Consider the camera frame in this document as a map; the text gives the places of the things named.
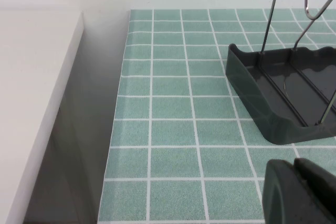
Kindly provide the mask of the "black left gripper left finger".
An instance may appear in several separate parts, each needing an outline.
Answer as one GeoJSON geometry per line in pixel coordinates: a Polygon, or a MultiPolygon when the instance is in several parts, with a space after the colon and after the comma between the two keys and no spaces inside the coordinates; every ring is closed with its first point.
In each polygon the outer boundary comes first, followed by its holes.
{"type": "Polygon", "coordinates": [[[330,223],[311,199],[294,165],[267,162],[263,188],[265,223],[330,223]]]}

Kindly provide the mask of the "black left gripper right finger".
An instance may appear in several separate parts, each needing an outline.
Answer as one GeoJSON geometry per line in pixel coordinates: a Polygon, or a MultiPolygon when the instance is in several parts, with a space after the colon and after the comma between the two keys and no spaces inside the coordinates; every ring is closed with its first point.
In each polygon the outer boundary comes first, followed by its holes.
{"type": "Polygon", "coordinates": [[[335,223],[335,176],[306,158],[296,158],[293,165],[315,205],[335,223]]]}

